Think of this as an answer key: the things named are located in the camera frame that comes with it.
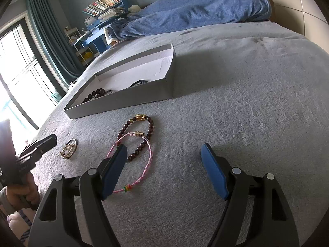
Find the curtain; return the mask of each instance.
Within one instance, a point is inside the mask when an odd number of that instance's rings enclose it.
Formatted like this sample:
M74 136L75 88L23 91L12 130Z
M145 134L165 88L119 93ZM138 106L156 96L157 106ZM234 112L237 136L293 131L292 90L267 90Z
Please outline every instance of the curtain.
M68 37L61 30L48 0L26 0L28 16L36 37L50 63L67 84L85 70Z

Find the dark red beaded bracelet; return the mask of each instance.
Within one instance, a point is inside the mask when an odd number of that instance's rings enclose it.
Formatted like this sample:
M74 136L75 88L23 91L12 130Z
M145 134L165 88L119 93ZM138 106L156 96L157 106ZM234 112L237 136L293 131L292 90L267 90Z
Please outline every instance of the dark red beaded bracelet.
M149 122L149 127L148 127L148 132L146 134L146 138L148 140L150 140L150 137L152 136L152 132L153 132L153 120L151 119L151 117L145 115L145 114L137 114L135 115L135 117L133 117L132 119L128 120L124 126L122 127L122 129L120 130L117 139L119 140L126 132L126 129L128 127L128 125L132 124L135 121L145 121L147 120ZM130 156L128 156L128 161L132 161L134 158L136 158L136 156L142 151L142 149L145 147L146 145L146 141L143 140L143 142L140 144L140 146L137 147L137 149L134 151L134 153L131 153Z
M107 93L112 93L113 91L112 90L107 90L105 91L105 89L103 88L100 88L100 89L97 89L96 91L93 91L91 94L88 95L88 97L86 97L82 102L81 104L85 103L85 102L88 102L92 99L95 99L95 98L98 98L98 97L101 97L101 96L104 96L105 94Z

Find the yellow object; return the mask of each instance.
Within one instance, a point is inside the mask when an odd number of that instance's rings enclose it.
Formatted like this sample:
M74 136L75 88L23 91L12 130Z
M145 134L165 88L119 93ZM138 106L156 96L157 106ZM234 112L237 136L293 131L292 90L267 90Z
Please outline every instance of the yellow object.
M83 58L84 59L89 59L93 56L93 53L92 52L86 52L84 55L83 55Z
M146 120L146 115L145 114L137 114L135 115L135 118L137 121L145 121Z
M136 135L136 136L143 136L143 135L145 135L145 134L144 134L143 132L136 131L136 132L135 132L135 135Z

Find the gray bed sheet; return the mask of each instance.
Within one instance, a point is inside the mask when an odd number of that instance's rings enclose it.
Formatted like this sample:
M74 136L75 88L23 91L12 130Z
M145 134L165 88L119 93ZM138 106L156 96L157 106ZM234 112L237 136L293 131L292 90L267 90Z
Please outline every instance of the gray bed sheet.
M71 120L63 108L95 72L139 52L173 43L174 99ZM96 167L126 120L154 120L154 159L145 180L113 194L104 209L121 246L206 246L224 209L200 158L208 142L247 174L277 177L291 206L300 243L329 205L329 55L272 22L218 24L122 42L99 56L40 128L58 145L33 170L44 193L56 174L78 176ZM147 123L130 126L146 130ZM79 142L70 160L58 152ZM128 151L139 144L126 141ZM146 149L127 163L118 188L133 182L148 159ZM246 236L251 202L239 242ZM76 198L82 237L90 242Z

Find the pink braided bracelet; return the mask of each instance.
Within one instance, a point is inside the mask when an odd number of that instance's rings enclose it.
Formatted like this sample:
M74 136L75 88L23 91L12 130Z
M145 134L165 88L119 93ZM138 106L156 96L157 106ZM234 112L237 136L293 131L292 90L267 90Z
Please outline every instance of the pink braided bracelet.
M119 143L119 142L120 142L124 137L126 137L126 136L137 136L137 137L141 137L142 139L144 139L144 140L146 141L146 143L147 143L147 145L148 145L148 148L149 148L149 150L150 150L150 158L148 159L148 162L147 162L147 164L146 164L146 166L145 166L145 169L144 169L142 175L141 175L141 176L140 176L140 177L139 177L134 183L132 183L131 185L127 185L127 186L125 186L125 187L122 188L122 189L115 190L115 191L113 191L113 193L119 193L119 192L122 192L122 191L130 190L132 186L137 185L137 184L138 184L138 183L144 178L144 176L145 176L145 174L146 174L148 168L149 168L150 165L151 165L152 157L153 157L153 152L152 152L151 144L150 144L150 141L149 141L144 135L142 135L142 134L144 134L144 133L141 133L141 132L129 132L129 133L125 134L124 136L122 136L119 140L117 140L117 141L113 144L113 146L111 147L109 153L108 153L107 156L106 156L106 158L109 158L109 156L110 156L111 152L113 151L114 147L116 146L116 144Z

